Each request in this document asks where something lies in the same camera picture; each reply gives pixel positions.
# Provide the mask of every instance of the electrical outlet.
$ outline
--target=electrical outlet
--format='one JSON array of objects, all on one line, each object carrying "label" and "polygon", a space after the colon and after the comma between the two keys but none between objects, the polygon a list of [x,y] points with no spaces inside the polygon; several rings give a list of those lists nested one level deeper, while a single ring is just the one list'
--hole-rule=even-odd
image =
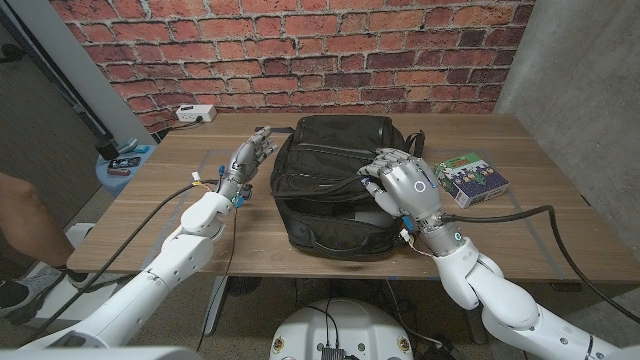
[{"label": "electrical outlet", "polygon": [[194,122],[198,116],[202,116],[203,122],[211,122],[216,116],[216,108],[213,105],[182,105],[176,114],[181,122]]}]

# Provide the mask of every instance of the black backpack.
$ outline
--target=black backpack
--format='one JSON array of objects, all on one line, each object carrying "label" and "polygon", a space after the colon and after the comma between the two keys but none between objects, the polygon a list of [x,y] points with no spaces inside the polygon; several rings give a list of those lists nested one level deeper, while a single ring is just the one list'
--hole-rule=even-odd
[{"label": "black backpack", "polygon": [[278,152],[271,174],[271,194],[291,245],[343,260],[389,253],[397,243],[402,219],[380,209],[357,171],[375,159],[376,149],[408,152],[414,142],[414,155],[419,157],[424,133],[405,141],[384,116],[300,119]]}]

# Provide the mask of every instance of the robotic arm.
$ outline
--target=robotic arm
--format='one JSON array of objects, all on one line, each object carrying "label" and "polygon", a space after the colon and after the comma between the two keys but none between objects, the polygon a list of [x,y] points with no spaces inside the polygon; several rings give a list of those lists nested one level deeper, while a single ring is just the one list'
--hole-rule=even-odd
[{"label": "robotic arm", "polygon": [[85,320],[31,342],[22,349],[112,348],[126,344],[178,284],[202,268],[224,230],[220,216],[235,208],[240,190],[276,149],[271,129],[258,131],[231,156],[219,192],[207,192],[182,215],[160,254]]},{"label": "robotic arm", "polygon": [[437,179],[424,160],[379,149],[376,160],[359,173],[380,179],[384,190],[368,179],[363,184],[383,210],[416,223],[419,234],[417,241],[409,239],[410,246],[433,258],[447,294],[467,310],[484,305],[482,321],[493,336],[545,359],[604,359],[619,350],[537,304],[505,280],[455,223],[444,223]]}]

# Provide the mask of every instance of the red brick wall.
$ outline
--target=red brick wall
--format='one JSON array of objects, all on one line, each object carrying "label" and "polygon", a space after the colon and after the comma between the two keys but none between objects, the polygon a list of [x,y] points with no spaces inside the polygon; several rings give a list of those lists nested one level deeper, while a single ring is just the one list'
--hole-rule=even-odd
[{"label": "red brick wall", "polygon": [[220,112],[488,113],[533,3],[52,0],[149,131]]}]

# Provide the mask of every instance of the backpack strap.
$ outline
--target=backpack strap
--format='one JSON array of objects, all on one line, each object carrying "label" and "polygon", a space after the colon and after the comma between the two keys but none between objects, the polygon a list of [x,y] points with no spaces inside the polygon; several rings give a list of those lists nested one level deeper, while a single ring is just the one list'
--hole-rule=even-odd
[{"label": "backpack strap", "polygon": [[422,157],[422,150],[424,149],[424,140],[425,135],[424,131],[420,130],[420,132],[413,133],[407,136],[407,140],[405,140],[405,145],[407,149],[411,149],[411,145],[415,145],[413,148],[413,156]]}]

